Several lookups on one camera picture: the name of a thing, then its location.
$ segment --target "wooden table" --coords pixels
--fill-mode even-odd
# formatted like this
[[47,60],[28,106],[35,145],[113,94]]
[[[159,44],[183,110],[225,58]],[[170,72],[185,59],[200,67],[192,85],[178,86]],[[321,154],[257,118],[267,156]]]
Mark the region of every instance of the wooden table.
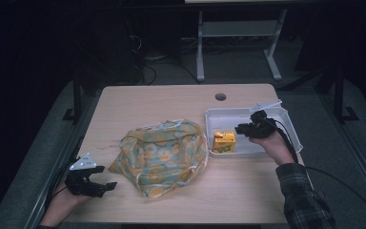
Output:
[[[224,93],[225,101],[215,99]],[[277,99],[268,84],[108,87],[99,100],[79,155],[109,168],[129,130],[187,118],[206,129],[210,108],[253,107]],[[206,170],[160,198],[142,198],[128,179],[110,173],[91,181],[117,181],[113,191],[76,209],[67,221],[117,223],[283,223],[284,197],[276,165],[265,155],[209,158]]]

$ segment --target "dark background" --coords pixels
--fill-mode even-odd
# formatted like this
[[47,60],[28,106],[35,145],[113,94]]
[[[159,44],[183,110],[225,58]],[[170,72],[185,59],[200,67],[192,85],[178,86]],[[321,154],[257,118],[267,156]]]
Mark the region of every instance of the dark background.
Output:
[[[106,85],[132,85],[139,80],[134,64],[142,56],[132,55],[129,34],[140,35],[146,49],[177,57],[180,37],[196,36],[195,11],[61,7],[55,1],[0,1],[0,201],[56,97],[76,75],[87,94]],[[346,77],[366,97],[366,3],[290,8],[281,39],[295,37],[305,41],[298,69],[341,60]]]

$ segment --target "drawstring bag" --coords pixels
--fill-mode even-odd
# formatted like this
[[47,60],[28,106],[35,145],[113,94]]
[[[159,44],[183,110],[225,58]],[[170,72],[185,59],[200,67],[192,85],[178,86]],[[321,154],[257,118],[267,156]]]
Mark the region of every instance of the drawstring bag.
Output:
[[207,138],[187,120],[166,121],[129,131],[109,170],[127,177],[143,197],[158,198],[204,171]]

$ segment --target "hand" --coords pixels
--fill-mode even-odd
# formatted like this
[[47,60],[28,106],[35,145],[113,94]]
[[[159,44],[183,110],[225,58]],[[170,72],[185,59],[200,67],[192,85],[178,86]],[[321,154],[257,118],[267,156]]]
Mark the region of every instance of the hand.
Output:
[[249,140],[252,143],[259,144],[263,147],[266,153],[274,159],[277,165],[295,163],[284,139],[277,131],[266,138],[249,138]]
[[58,225],[71,214],[74,208],[92,198],[72,194],[70,190],[66,188],[65,183],[61,183],[54,194],[56,195],[52,198],[40,225],[58,227]]

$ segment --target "person's left hand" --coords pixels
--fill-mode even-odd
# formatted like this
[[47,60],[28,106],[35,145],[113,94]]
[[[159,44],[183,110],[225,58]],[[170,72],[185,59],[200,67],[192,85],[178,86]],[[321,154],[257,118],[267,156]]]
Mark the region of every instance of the person's left hand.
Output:
[[66,219],[73,209],[78,205],[92,199],[88,196],[76,196],[66,188],[65,183],[61,183],[53,193],[49,208],[46,211],[40,225],[57,227],[64,219]]

